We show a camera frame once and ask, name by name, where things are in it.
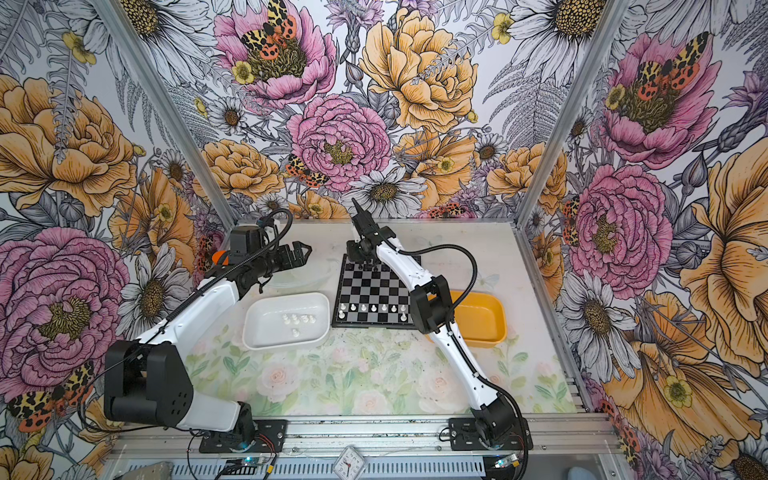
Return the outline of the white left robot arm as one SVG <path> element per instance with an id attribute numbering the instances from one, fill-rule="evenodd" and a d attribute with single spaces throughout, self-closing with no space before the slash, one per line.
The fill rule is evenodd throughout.
<path id="1" fill-rule="evenodd" d="M 230 434 L 241 441 L 254 437 L 249 405 L 197 392 L 185 359 L 210 323 L 253 287 L 307 263 L 311 246 L 283 243 L 288 230 L 271 220 L 236 228 L 228 250 L 213 255 L 211 268 L 187 299 L 136 339 L 109 347 L 103 395 L 108 419 Z"/>

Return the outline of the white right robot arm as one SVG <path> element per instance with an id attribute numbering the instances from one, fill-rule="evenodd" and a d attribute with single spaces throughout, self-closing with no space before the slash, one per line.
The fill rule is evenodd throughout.
<path id="1" fill-rule="evenodd" d="M 351 220 L 358 238 L 347 242 L 347 254 L 357 262 L 380 261 L 407 287 L 413 324 L 437 345 L 458 376 L 481 444 L 489 449 L 499 448 L 514 438 L 522 449 L 528 449 L 527 424 L 519 404 L 507 390 L 486 377 L 455 320 L 456 309 L 472 292 L 478 277 L 475 257 L 468 249 L 450 243 L 407 250 L 394 231 L 379 225 L 358 201 L 353 206 Z M 440 250 L 459 252 L 469 260 L 469 283 L 456 298 L 444 276 L 431 273 L 416 261 L 417 257 Z"/>

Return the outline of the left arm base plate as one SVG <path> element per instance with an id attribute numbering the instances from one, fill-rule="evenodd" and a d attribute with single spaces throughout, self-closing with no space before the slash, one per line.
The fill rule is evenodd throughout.
<path id="1" fill-rule="evenodd" d="M 198 450 L 203 454 L 280 453 L 286 439 L 288 421 L 283 419 L 254 420 L 244 433 L 206 431 Z"/>

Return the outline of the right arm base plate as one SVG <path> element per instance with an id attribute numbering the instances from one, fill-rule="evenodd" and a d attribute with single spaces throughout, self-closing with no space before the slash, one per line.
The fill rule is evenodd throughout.
<path id="1" fill-rule="evenodd" d="M 534 448 L 528 423 L 523 418 L 496 426 L 475 418 L 449 418 L 448 435 L 453 451 L 524 451 Z"/>

